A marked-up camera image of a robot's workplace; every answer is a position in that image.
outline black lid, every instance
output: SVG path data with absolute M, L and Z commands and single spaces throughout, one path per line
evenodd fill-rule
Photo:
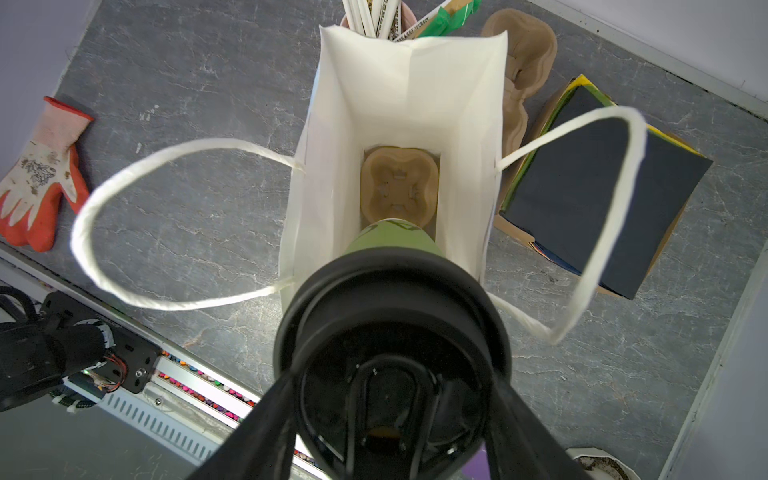
M 297 378 L 297 424 L 339 477 L 442 478 L 472 455 L 504 327 L 463 269 L 421 250 L 340 257 L 299 289 L 278 332 L 276 376 Z

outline green cup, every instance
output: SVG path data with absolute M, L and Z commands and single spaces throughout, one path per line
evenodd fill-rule
M 444 257 L 427 233 L 411 222 L 399 218 L 386 218 L 371 223 L 357 236 L 344 253 L 374 247 L 405 247 L 423 250 Z

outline white wall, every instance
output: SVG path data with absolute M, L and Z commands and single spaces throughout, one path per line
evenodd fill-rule
M 559 1 L 768 101 L 768 0 Z
M 0 0 L 0 178 L 17 161 L 100 0 Z
M 766 342 L 768 243 L 744 289 L 662 479 L 768 478 Z

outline work glove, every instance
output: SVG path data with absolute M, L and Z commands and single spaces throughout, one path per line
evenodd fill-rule
M 11 245 L 50 250 L 61 193 L 75 213 L 88 199 L 74 143 L 92 121 L 83 112 L 45 97 L 32 139 L 0 181 L 0 234 Z

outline white pencil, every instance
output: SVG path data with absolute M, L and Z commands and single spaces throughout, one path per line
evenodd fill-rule
M 368 9 L 367 0 L 357 0 L 357 9 L 360 12 L 360 18 L 362 19 L 362 29 L 366 34 L 366 37 L 376 37 L 376 29 L 373 27 L 373 20 L 371 20 L 371 11 Z
M 349 27 L 354 28 L 353 30 L 361 35 L 365 35 L 365 31 L 362 29 L 362 17 L 360 17 L 360 10 L 357 7 L 357 0 L 348 0 L 349 2 L 349 13 L 352 14 L 351 19 L 349 20 Z
M 408 40 L 408 37 L 410 37 L 411 35 L 413 35 L 413 32 L 415 32 L 416 30 L 419 30 L 419 29 L 420 29 L 421 27 L 423 27 L 423 26 L 424 26 L 424 25 L 425 25 L 427 22 L 429 22 L 430 20 L 432 20 L 432 18 L 433 18 L 435 15 L 437 15 L 437 12 L 439 12 L 439 11 L 440 11 L 440 8 L 444 8 L 444 7 L 445 7 L 447 4 L 451 3 L 451 1 L 452 1 L 452 0 L 445 0 L 443 3 L 441 3 L 441 4 L 440 4 L 440 5 L 438 5 L 438 6 L 436 6 L 436 7 L 435 7 L 435 9 L 434 9 L 434 10 L 432 10 L 430 13 L 428 13 L 427 15 L 424 15 L 424 18 L 422 18 L 421 20 L 419 20 L 418 22 L 416 22 L 416 23 L 415 23 L 415 24 L 414 24 L 414 25 L 413 25 L 411 28 L 409 28 L 408 30 L 404 31 L 404 32 L 403 32 L 403 33 L 402 33 L 402 34 L 401 34 L 401 35 L 400 35 L 398 38 L 395 38 L 395 41 L 403 41 L 403 40 Z
M 395 12 L 397 12 L 397 5 L 400 0 L 384 0 L 382 8 L 382 16 L 379 19 L 379 38 L 387 39 L 389 37 L 389 29 L 392 28 L 392 21 L 395 19 Z
M 379 18 L 382 15 L 382 3 L 384 0 L 373 0 L 371 5 L 371 20 L 373 20 L 373 26 L 376 27 L 376 35 L 379 34 Z
M 355 30 L 355 19 L 352 16 L 352 9 L 349 7 L 349 0 L 341 0 L 341 2 L 344 4 L 344 15 L 346 16 L 346 22 L 349 24 L 349 30 L 357 33 L 357 30 Z

